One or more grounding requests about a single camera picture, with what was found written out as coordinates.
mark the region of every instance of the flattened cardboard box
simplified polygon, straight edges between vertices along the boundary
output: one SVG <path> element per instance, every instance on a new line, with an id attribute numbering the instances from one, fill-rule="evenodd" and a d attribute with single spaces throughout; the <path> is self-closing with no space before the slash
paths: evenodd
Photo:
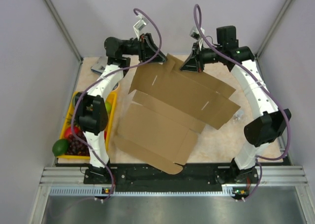
<path id="1" fill-rule="evenodd" d="M 240 108 L 234 88 L 206 73 L 181 72 L 172 55 L 164 64 L 139 67 L 137 90 L 114 142 L 122 151 L 168 173 L 182 171 L 205 123 L 219 129 Z"/>

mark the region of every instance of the table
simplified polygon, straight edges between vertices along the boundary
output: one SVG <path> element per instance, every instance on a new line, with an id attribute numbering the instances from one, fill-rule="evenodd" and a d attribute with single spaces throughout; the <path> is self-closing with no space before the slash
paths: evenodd
<path id="1" fill-rule="evenodd" d="M 177 55 L 180 60 L 185 60 L 187 55 Z M 80 76 L 78 79 L 76 91 L 83 91 L 91 83 L 99 77 L 97 74 L 91 72 L 91 66 L 96 63 L 98 57 L 84 58 Z M 131 57 L 130 65 L 137 64 L 138 57 Z M 124 116 L 128 106 L 131 103 L 133 93 L 128 95 L 129 87 L 132 82 L 136 69 L 129 70 L 126 77 L 120 81 L 120 91 L 118 95 L 118 102 L 115 112 L 115 118 L 113 121 L 113 128 L 111 138 L 114 137 L 114 133 L 117 131 L 119 120 Z M 245 97 L 244 92 L 241 89 L 238 81 L 227 70 L 227 67 L 221 63 L 207 64 L 205 70 L 207 74 L 210 74 L 225 83 L 231 85 L 236 89 L 234 94 L 230 97 L 230 100 L 241 106 L 244 111 L 241 118 L 233 117 L 228 123 L 223 125 L 219 130 L 206 125 L 203 132 L 200 134 L 198 143 L 192 151 L 188 162 L 230 162 L 239 151 L 241 150 L 243 143 L 245 142 L 245 136 L 243 133 L 244 126 L 252 121 L 252 110 Z M 276 140 L 265 150 L 263 156 L 269 158 L 276 158 L 280 156 L 279 143 Z M 111 163 L 141 163 L 142 161 L 122 152 L 119 150 L 113 140 L 109 142 L 108 155 Z M 87 163 L 88 160 L 67 160 L 59 159 L 59 163 Z"/>

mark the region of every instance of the grapes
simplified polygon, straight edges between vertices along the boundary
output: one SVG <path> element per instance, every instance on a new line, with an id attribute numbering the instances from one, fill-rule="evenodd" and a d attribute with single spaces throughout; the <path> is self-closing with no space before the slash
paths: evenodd
<path id="1" fill-rule="evenodd" d="M 82 131 L 79 131 L 77 133 L 77 136 L 84 140 L 85 142 L 87 141 L 86 137 L 82 133 Z M 69 135 L 68 137 L 69 141 L 69 147 L 67 152 L 65 153 L 66 155 L 75 155 L 75 156 L 90 156 L 89 148 L 87 145 L 79 141 L 76 137 L 74 137 L 72 134 Z"/>

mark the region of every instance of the wall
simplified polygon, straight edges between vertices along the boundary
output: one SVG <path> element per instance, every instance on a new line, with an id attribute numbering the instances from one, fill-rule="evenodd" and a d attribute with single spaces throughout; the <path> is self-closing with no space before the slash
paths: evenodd
<path id="1" fill-rule="evenodd" d="M 216 28 L 235 25 L 240 45 L 258 50 L 285 0 L 52 0 L 83 56 L 104 55 L 110 36 L 135 37 L 132 9 L 145 11 L 158 25 L 167 53 L 190 53 L 194 40 L 193 6 L 200 4 L 203 28 L 216 39 Z M 146 27 L 158 41 L 153 27 Z"/>
<path id="2" fill-rule="evenodd" d="M 0 217 L 25 224 L 78 62 L 42 0 L 0 0 Z"/>
<path id="3" fill-rule="evenodd" d="M 303 165 L 315 194 L 315 9 L 295 0 L 259 63 L 268 88 L 292 112 L 291 156 Z"/>

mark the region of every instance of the yellow crate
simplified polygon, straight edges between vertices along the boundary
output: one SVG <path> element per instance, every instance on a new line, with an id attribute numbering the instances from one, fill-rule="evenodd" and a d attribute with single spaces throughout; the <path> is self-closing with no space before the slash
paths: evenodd
<path id="1" fill-rule="evenodd" d="M 108 115 L 108 119 L 109 119 L 108 124 L 107 124 L 106 129 L 105 129 L 105 131 L 106 131 L 105 148 L 106 148 L 106 150 L 108 150 L 110 132 L 112 129 L 112 124 L 113 124 L 114 114 L 115 114 L 115 109 L 116 109 L 117 93 L 111 92 L 108 95 L 106 101 L 112 105 L 112 110 L 111 110 L 110 114 Z M 60 133 L 59 139 L 64 139 L 63 135 L 64 135 L 65 130 L 71 126 L 71 118 L 72 118 L 73 112 L 74 112 L 74 107 L 73 107 L 72 101 L 71 101 L 70 106 L 68 108 L 67 116 L 66 116 L 65 121 L 63 123 L 63 129 Z M 89 156 L 76 156 L 76 155 L 61 155 L 61 156 L 58 156 L 58 158 L 59 159 L 87 159 L 87 160 L 90 159 Z"/>

